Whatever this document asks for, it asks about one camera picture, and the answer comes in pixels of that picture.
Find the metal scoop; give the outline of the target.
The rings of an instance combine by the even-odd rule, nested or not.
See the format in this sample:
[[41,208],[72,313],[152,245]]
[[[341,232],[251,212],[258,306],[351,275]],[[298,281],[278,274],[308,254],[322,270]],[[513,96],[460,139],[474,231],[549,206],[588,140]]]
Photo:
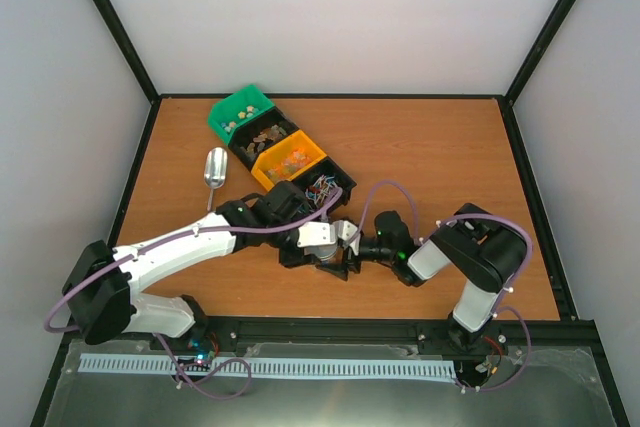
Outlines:
[[204,182],[209,188],[207,211],[213,209],[214,193],[221,188],[226,181],[228,153],[222,147],[213,148],[206,157],[204,169]]

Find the black popsicle candy bin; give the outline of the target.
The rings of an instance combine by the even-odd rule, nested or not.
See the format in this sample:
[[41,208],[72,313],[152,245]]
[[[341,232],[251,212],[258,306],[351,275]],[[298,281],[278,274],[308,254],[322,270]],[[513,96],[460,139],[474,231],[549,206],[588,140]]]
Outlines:
[[279,108],[273,107],[237,127],[228,147],[239,161],[251,170],[260,154],[298,129],[299,127]]

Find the round metal lid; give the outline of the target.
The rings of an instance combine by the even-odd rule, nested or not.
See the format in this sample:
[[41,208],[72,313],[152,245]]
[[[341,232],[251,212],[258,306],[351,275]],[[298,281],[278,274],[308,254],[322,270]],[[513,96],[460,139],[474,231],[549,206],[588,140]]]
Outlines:
[[326,262],[331,260],[336,255],[337,246],[335,244],[325,245],[325,246],[314,246],[310,248],[310,251],[321,262]]

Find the clear plastic jar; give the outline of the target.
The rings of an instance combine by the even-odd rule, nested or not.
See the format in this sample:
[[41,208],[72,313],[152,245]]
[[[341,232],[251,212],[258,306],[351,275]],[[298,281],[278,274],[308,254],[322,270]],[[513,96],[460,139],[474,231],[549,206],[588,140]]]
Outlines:
[[308,254],[314,257],[314,263],[316,265],[324,265],[334,262],[337,251],[338,246],[336,244],[312,246],[307,248]]

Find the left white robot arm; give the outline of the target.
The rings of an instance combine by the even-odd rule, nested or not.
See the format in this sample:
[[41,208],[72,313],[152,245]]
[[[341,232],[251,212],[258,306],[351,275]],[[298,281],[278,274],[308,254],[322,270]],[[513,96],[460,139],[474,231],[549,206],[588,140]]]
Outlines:
[[102,241],[82,251],[62,288],[71,316],[88,345],[122,333],[160,333],[186,349],[201,347],[208,325],[188,296],[164,298],[147,288],[205,260],[247,247],[295,247],[296,222],[312,206],[290,181],[266,194],[248,194],[220,204],[204,218],[169,234],[113,249]]

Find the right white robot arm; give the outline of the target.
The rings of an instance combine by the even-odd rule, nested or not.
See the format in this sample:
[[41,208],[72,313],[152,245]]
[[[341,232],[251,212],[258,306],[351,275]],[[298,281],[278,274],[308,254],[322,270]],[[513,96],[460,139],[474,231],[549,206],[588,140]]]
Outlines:
[[519,225],[467,203],[423,239],[414,239],[395,211],[374,219],[365,236],[348,221],[335,227],[339,257],[314,257],[315,267],[341,280],[361,271],[364,262],[387,267],[406,286],[419,287],[454,266],[466,278],[447,318],[452,347],[470,352],[497,313],[499,304],[529,263],[533,241]]

